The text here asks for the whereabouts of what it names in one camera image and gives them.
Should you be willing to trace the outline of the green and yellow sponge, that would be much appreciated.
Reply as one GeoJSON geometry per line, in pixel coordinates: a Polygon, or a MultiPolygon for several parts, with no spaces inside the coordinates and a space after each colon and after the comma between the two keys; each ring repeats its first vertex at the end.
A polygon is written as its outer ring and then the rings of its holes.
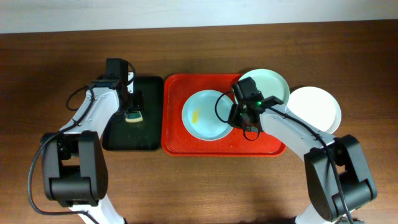
{"type": "Polygon", "coordinates": [[[127,123],[139,123],[143,121],[143,117],[140,111],[135,111],[132,113],[127,113],[125,116],[125,121],[127,123]]]}

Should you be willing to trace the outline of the light blue plate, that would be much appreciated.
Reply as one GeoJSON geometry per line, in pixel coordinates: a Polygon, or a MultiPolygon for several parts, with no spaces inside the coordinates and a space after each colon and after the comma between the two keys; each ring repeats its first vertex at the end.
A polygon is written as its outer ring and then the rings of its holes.
{"type": "Polygon", "coordinates": [[[195,138],[203,141],[216,141],[226,137],[233,127],[226,121],[233,102],[216,90],[202,90],[194,93],[184,103],[182,121],[185,129],[195,138]]]}

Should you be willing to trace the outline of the mint green plate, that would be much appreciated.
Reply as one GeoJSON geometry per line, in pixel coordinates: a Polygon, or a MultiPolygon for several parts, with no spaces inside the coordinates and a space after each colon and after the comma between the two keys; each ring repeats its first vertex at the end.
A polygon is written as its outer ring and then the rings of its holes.
{"type": "Polygon", "coordinates": [[[286,104],[290,96],[290,88],[286,80],[277,72],[260,68],[251,70],[239,78],[239,81],[251,77],[264,98],[275,96],[286,104]]]}

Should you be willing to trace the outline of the white plate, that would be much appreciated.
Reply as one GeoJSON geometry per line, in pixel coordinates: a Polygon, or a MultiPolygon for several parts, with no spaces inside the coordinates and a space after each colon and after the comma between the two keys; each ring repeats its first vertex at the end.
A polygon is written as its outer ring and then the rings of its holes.
{"type": "Polygon", "coordinates": [[[342,113],[334,96],[314,86],[300,87],[290,94],[287,106],[313,127],[333,134],[340,126],[342,113]]]}

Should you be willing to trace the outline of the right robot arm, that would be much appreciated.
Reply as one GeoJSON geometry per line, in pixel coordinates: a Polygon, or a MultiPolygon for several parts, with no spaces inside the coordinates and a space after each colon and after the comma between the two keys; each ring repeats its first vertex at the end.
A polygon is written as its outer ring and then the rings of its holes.
{"type": "Polygon", "coordinates": [[[359,141],[308,124],[270,96],[239,96],[229,123],[280,140],[305,164],[310,205],[290,223],[357,223],[352,211],[377,197],[376,184],[359,141]]]}

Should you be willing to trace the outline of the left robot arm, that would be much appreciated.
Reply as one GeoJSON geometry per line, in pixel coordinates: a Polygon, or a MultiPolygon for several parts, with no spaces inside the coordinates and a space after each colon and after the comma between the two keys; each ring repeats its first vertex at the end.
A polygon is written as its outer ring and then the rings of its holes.
{"type": "Polygon", "coordinates": [[[85,99],[58,133],[42,138],[46,197],[79,215],[85,223],[125,223],[106,192],[108,170],[100,144],[114,114],[132,105],[135,72],[107,75],[83,87],[85,99]]]}

